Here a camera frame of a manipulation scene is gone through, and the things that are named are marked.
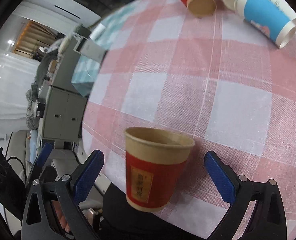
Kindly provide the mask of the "person's left hand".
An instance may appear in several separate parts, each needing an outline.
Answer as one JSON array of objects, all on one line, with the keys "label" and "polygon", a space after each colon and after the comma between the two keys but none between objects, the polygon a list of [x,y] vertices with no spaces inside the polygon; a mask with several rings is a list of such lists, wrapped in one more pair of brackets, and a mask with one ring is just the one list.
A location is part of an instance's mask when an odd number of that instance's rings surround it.
[{"label": "person's left hand", "polygon": [[64,229],[65,232],[69,233],[71,231],[71,228],[64,217],[59,201],[53,200],[52,204],[55,208],[55,212],[59,220],[60,226],[62,227],[62,229]]}]

